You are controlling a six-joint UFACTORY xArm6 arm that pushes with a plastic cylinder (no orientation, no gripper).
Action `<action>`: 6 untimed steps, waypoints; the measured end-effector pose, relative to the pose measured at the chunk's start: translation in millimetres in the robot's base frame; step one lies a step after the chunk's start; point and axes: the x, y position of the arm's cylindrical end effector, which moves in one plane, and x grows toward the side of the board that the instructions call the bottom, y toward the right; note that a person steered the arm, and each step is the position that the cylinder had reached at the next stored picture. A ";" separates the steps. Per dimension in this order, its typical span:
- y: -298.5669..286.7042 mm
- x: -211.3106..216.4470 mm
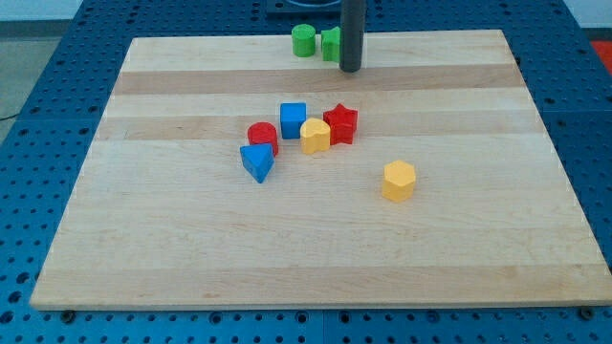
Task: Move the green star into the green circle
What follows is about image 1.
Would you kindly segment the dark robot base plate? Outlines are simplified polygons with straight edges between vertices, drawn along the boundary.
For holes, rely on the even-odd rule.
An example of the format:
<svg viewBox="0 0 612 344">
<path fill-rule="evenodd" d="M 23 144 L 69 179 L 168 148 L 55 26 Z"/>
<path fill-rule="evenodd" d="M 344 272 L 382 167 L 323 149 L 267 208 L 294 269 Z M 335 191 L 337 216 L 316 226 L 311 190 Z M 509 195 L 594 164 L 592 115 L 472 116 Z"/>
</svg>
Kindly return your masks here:
<svg viewBox="0 0 612 344">
<path fill-rule="evenodd" d="M 287 15 L 323 15 L 340 13 L 340 0 L 265 0 L 269 17 Z"/>
</svg>

